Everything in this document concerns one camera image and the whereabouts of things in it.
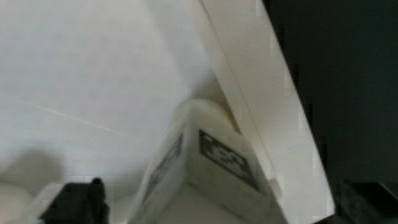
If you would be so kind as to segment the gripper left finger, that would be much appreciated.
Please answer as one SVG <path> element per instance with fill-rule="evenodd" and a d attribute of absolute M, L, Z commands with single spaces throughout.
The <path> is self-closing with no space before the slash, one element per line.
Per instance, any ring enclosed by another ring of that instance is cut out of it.
<path fill-rule="evenodd" d="M 104 184 L 99 178 L 67 183 L 39 216 L 42 224 L 108 224 Z"/>

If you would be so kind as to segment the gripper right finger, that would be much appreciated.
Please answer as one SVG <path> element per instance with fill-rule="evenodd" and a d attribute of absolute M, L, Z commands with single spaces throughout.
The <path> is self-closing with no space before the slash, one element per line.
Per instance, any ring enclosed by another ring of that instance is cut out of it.
<path fill-rule="evenodd" d="M 343 182 L 339 206 L 351 224 L 398 224 L 398 183 Z"/>

